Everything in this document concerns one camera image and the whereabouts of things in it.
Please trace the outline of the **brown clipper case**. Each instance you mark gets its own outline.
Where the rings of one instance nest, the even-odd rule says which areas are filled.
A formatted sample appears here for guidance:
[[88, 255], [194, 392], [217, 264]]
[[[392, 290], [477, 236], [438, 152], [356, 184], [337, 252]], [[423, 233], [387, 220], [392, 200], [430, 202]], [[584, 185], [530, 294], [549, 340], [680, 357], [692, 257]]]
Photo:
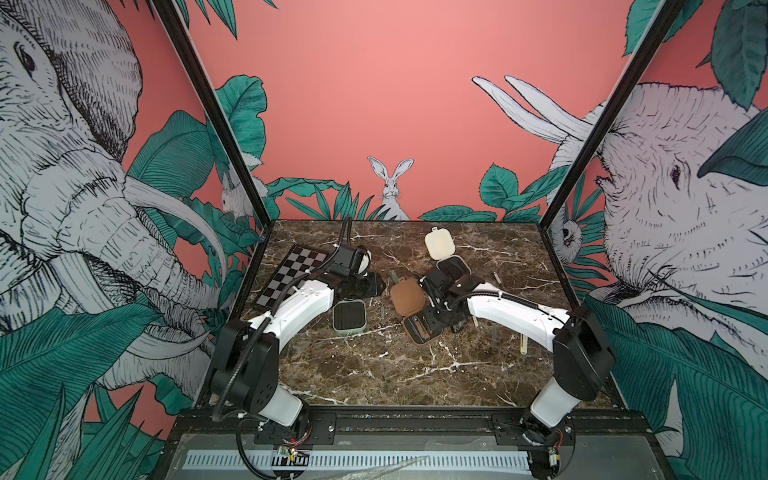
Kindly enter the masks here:
[[418, 281], [400, 278], [389, 289], [396, 313], [408, 337], [417, 345], [427, 344], [441, 336], [443, 328], [434, 318], [434, 309]]

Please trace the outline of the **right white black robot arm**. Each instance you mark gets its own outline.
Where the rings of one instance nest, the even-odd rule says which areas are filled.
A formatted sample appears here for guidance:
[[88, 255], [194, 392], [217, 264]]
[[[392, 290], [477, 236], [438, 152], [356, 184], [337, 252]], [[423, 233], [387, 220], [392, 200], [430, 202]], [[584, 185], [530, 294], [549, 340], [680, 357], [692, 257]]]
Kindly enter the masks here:
[[474, 316], [512, 330], [552, 354], [552, 377], [527, 407], [521, 423], [550, 433], [580, 403], [593, 401], [612, 373], [617, 355], [588, 308], [553, 308], [505, 292], [473, 274], [455, 278], [434, 267], [419, 280], [440, 320]]

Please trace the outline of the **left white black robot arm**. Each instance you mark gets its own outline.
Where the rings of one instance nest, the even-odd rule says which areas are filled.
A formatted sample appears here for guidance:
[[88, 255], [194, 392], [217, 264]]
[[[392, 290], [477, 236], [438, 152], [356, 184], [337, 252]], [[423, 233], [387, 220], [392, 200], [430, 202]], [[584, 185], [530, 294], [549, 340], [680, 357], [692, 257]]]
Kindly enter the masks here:
[[344, 307], [363, 316], [365, 301], [385, 290], [381, 275], [370, 270], [370, 251], [351, 244], [352, 224], [350, 217], [342, 221], [333, 253], [289, 281], [269, 310], [223, 327], [208, 374], [217, 397], [214, 422], [237, 417], [271, 422], [292, 437], [306, 434], [309, 407], [279, 385], [281, 349], [328, 311]]

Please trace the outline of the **mint green clipper case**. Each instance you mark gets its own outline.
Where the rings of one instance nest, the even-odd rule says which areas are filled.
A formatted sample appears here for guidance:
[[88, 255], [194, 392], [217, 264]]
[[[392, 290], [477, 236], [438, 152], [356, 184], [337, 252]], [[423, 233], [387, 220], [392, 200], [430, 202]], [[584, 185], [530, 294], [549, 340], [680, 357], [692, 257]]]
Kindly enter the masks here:
[[367, 328], [366, 305], [363, 300], [344, 300], [332, 310], [332, 327], [338, 335], [354, 335]]

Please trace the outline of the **cream clipper case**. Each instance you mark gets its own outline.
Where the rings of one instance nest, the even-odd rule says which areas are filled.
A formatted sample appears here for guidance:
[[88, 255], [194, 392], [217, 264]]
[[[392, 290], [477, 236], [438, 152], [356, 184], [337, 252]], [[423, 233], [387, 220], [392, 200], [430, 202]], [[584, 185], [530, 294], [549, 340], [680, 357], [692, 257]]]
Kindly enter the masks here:
[[433, 227], [425, 235], [424, 242], [430, 257], [436, 262], [436, 268], [452, 280], [471, 273], [465, 260], [456, 254], [456, 246], [448, 229]]

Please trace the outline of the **black white checkerboard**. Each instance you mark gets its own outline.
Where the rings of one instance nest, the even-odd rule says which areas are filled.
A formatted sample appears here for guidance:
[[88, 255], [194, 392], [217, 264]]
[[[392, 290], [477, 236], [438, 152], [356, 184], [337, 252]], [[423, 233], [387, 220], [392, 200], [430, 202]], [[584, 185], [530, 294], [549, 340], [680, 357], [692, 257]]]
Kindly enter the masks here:
[[281, 292], [296, 276], [315, 269], [328, 256], [326, 251], [294, 243], [269, 277], [259, 284], [258, 294], [252, 303], [253, 309], [257, 313], [270, 310]]

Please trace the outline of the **white perforated strip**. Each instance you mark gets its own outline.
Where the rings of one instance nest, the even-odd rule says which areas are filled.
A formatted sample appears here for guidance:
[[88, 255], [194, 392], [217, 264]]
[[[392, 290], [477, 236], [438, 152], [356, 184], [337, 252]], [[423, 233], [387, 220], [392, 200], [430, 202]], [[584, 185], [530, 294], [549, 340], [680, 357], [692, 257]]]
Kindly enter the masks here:
[[519, 451], [312, 451], [293, 458], [265, 450], [249, 450], [249, 461], [260, 470], [346, 471], [404, 463], [412, 470], [528, 473], [528, 455]]

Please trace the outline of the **black aluminium front rail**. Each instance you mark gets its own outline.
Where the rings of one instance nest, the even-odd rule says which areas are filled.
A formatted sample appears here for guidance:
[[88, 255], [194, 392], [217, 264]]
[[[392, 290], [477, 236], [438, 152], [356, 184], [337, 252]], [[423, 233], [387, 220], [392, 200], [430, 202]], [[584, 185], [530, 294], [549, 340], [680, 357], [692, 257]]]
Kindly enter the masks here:
[[261, 418], [241, 424], [238, 416], [214, 422], [211, 413], [210, 409], [183, 411], [163, 453], [169, 455], [179, 450], [184, 440], [231, 447], [238, 431], [245, 434], [248, 447], [278, 447], [295, 442], [303, 449], [340, 447], [345, 441], [358, 438], [379, 443], [393, 441], [395, 450], [403, 450], [407, 440], [486, 440], [491, 447], [560, 453], [587, 448], [600, 439], [628, 450], [633, 443], [648, 449], [658, 446], [646, 418], [639, 412], [623, 409], [578, 408], [543, 441], [529, 441], [524, 436], [523, 410], [509, 406], [313, 405], [289, 427]]

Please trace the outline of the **left black frame post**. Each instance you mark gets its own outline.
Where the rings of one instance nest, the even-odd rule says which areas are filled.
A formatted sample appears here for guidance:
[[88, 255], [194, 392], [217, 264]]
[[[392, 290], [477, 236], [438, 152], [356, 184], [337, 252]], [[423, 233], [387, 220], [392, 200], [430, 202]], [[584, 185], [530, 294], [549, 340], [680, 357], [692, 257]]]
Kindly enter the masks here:
[[178, 5], [175, 1], [154, 0], [152, 2], [161, 23], [176, 51], [195, 92], [202, 103], [205, 114], [211, 121], [214, 131], [220, 140], [225, 154], [235, 169], [248, 201], [259, 223], [269, 229], [272, 220], [253, 183], [253, 176], [246, 167], [242, 151], [222, 109], [210, 79], [195, 50], [187, 28], [183, 23]]

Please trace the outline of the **black frame post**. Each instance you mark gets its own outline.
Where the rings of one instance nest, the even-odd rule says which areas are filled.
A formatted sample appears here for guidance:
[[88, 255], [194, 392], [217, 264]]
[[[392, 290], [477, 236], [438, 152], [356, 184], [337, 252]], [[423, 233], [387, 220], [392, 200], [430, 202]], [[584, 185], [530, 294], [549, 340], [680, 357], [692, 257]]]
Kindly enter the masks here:
[[253, 183], [253, 176], [246, 167], [242, 151], [222, 109], [210, 79], [195, 50], [187, 28], [183, 23], [178, 5], [175, 1], [154, 0], [152, 2], [161, 23], [176, 51], [195, 92], [202, 103], [205, 114], [211, 121], [214, 131], [220, 140], [225, 154], [235, 169], [248, 201], [259, 223], [269, 229], [272, 220]]
[[584, 141], [576, 159], [571, 165], [563, 183], [538, 223], [539, 231], [545, 233], [552, 225], [556, 215], [565, 204], [571, 191], [582, 177], [585, 169], [595, 157], [597, 148], [608, 134], [612, 124], [621, 113], [633, 89], [651, 63], [678, 15], [686, 5], [684, 0], [661, 1], [646, 27], [637, 48], [627, 64], [603, 112], [599, 116], [589, 136]]

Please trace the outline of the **right black frame post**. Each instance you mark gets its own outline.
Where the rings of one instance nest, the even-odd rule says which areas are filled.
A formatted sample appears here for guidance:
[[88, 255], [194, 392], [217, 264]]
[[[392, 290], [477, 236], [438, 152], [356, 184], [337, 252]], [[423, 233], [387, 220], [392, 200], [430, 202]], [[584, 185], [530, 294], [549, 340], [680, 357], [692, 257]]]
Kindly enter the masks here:
[[608, 134], [612, 124], [621, 113], [633, 89], [651, 63], [678, 15], [686, 5], [684, 0], [661, 1], [646, 27], [637, 48], [627, 64], [603, 112], [599, 116], [589, 136], [584, 141], [576, 159], [571, 165], [563, 183], [538, 223], [539, 231], [545, 233], [552, 225], [556, 215], [565, 204], [571, 191], [582, 177], [585, 169], [595, 157], [597, 148]]

